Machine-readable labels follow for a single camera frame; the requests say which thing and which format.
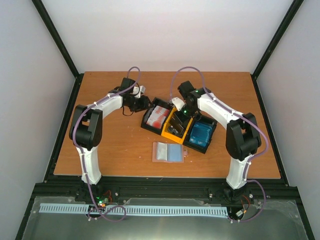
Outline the yellow card bin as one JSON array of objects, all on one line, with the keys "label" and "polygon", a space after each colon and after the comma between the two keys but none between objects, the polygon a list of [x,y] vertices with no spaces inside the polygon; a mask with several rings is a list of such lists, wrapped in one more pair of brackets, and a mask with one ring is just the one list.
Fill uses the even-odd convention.
[{"label": "yellow card bin", "polygon": [[177,144],[183,145],[190,131],[194,118],[187,116],[173,107],[166,117],[161,130],[161,136]]}]

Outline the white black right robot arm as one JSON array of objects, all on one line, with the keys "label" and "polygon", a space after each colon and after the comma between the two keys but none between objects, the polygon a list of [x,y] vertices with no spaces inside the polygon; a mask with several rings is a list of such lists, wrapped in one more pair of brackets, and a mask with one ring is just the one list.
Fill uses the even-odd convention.
[{"label": "white black right robot arm", "polygon": [[229,172],[226,183],[231,191],[243,188],[247,183],[251,161],[261,146],[262,131],[257,126],[256,117],[252,113],[243,114],[219,100],[206,87],[196,89],[185,81],[178,91],[182,99],[173,97],[170,89],[170,102],[185,115],[196,111],[204,112],[215,119],[226,130],[225,148],[230,155]]}]

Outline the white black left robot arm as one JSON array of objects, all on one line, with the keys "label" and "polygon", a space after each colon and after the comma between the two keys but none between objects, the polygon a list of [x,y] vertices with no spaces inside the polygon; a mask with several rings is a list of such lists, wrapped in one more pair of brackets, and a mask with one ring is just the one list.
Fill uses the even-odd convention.
[{"label": "white black left robot arm", "polygon": [[92,201],[103,198],[104,188],[97,183],[102,174],[99,168],[98,145],[103,136],[103,120],[112,112],[128,107],[132,113],[147,110],[150,99],[144,95],[146,87],[125,77],[121,85],[110,90],[102,99],[74,109],[69,138],[75,146],[81,164],[81,179],[90,186],[86,195]]}]

